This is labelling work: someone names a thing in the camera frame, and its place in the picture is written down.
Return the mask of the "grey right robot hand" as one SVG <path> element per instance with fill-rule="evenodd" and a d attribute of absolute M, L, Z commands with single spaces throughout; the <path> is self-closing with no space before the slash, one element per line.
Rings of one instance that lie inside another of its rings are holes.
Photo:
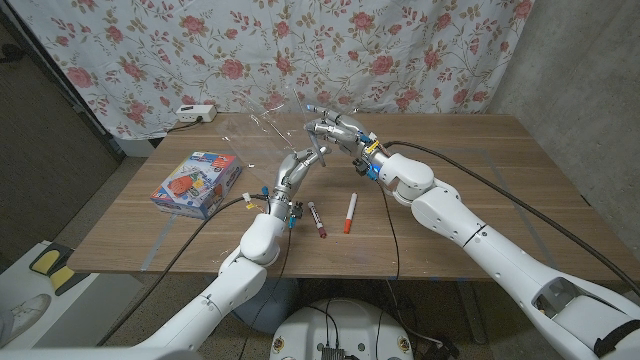
<path fill-rule="evenodd" d="M 382 166 L 390 157 L 390 153 L 377 140 L 374 133 L 368 132 L 363 124 L 351 116 L 333 110 L 307 104 L 306 110 L 318 115 L 318 118 L 307 122 L 304 129 L 312 142 L 314 151 L 321 157 L 319 161 L 325 166 L 324 155 L 330 151 L 321 149 L 318 139 L 337 144 L 340 149 L 354 159 L 367 164 Z"/>

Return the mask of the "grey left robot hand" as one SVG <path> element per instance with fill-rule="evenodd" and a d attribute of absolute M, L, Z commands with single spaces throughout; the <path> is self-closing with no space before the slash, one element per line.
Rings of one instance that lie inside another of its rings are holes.
<path fill-rule="evenodd" d="M 282 161 L 277 173 L 273 192 L 269 199 L 269 214 L 285 220 L 289 203 L 299 190 L 311 166 L 321 160 L 314 148 L 291 153 Z"/>

